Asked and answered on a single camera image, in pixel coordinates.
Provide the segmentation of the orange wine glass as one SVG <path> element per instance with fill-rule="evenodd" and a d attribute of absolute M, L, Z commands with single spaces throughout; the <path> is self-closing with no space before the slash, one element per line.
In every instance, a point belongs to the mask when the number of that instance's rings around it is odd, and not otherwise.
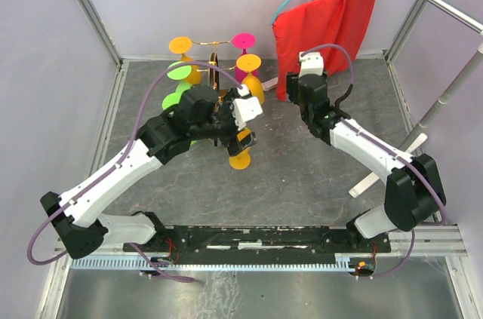
<path fill-rule="evenodd" d="M 261 59 L 255 54 L 243 54 L 236 60 L 236 67 L 246 73 L 242 84 L 246 85 L 253 97 L 256 97 L 260 104 L 265 103 L 262 84 L 254 74 L 261 66 Z"/>
<path fill-rule="evenodd" d="M 249 135 L 251 131 L 246 127 L 240 133 L 238 133 L 237 138 L 242 141 L 246 136 Z M 230 157 L 229 164 L 235 170 L 244 170 L 246 169 L 251 163 L 251 157 L 249 154 L 249 148 L 243 150 L 240 154 Z"/>
<path fill-rule="evenodd" d="M 186 54 L 191 47 L 192 40 L 186 36 L 173 38 L 168 45 L 171 53 L 180 55 L 181 62 L 193 61 L 193 58 Z M 183 81 L 189 84 L 200 84 L 202 81 L 202 74 L 198 71 L 198 66 L 192 66 L 192 71 L 183 79 Z"/>

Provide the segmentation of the orange wine glass front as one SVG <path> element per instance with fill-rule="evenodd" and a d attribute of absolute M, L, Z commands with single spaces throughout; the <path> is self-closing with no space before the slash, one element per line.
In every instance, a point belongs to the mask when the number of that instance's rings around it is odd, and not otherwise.
<path fill-rule="evenodd" d="M 253 97 L 256 97 L 260 104 L 265 103 L 262 84 L 254 74 L 261 66 L 261 59 L 255 54 L 243 54 L 236 60 L 236 67 L 246 73 L 242 84 L 246 85 Z"/>

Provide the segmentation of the gold wine glass rack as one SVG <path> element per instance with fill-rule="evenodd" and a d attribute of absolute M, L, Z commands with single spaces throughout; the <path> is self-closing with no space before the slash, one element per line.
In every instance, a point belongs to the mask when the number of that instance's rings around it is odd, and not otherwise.
<path fill-rule="evenodd" d="M 183 95 L 189 132 L 192 137 L 209 138 L 214 141 L 215 146 L 223 146 L 218 139 L 220 123 L 217 119 L 217 104 L 232 102 L 238 95 L 235 88 L 222 92 L 220 87 L 222 69 L 219 67 L 215 50 L 209 56 L 207 64 L 208 83 L 194 84 Z"/>

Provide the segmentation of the magenta wine glass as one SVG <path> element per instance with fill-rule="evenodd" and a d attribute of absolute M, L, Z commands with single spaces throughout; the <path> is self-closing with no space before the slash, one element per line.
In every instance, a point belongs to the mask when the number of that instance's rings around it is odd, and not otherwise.
<path fill-rule="evenodd" d="M 256 43 L 256 38 L 248 33 L 248 32 L 243 32 L 237 34 L 233 40 L 232 44 L 241 50 L 241 56 L 245 55 L 248 53 L 248 49 L 252 48 Z M 247 76 L 247 73 L 240 70 L 237 66 L 235 66 L 235 78 L 238 82 L 242 82 L 243 79 Z"/>

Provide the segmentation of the green wine glass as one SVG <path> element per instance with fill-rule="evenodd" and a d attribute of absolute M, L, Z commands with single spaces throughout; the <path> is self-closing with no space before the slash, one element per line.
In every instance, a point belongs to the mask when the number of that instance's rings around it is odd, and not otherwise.
<path fill-rule="evenodd" d="M 181 94 L 192 87 L 192 85 L 186 80 L 191 72 L 192 67 L 190 65 L 184 65 L 181 61 L 169 65 L 167 77 L 169 77 L 170 80 L 177 82 L 177 86 L 174 90 L 175 93 Z"/>
<path fill-rule="evenodd" d="M 162 109 L 166 110 L 171 106 L 178 104 L 181 96 L 182 96 L 181 92 L 173 92 L 171 94 L 168 94 L 162 101 Z"/>

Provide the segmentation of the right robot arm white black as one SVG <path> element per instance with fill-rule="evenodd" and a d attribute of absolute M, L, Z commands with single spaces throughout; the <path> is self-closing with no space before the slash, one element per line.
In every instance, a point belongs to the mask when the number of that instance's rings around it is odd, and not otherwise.
<path fill-rule="evenodd" d="M 340 108 L 348 94 L 330 102 L 324 73 L 289 73 L 286 89 L 314 137 L 352 156 L 385 185 L 383 204 L 348 223 L 345 241 L 351 250 L 365 250 L 386 232 L 409 232 L 435 213 L 446 215 L 446 197 L 432 157 L 403 152 L 365 130 Z"/>

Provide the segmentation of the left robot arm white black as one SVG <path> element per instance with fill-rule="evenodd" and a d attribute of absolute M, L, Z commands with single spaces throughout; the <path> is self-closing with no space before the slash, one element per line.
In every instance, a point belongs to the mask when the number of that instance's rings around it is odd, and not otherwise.
<path fill-rule="evenodd" d="M 66 252 L 80 259 L 111 244 L 162 249 L 167 235 L 154 213 L 113 216 L 104 210 L 137 181 L 187 152 L 194 141 L 218 140 L 230 156 L 239 155 L 255 144 L 256 136 L 238 135 L 262 112 L 247 87 L 233 88 L 223 102 L 204 85 L 185 90 L 179 103 L 147 120 L 134 140 L 83 183 L 61 195 L 49 192 L 42 197 Z"/>

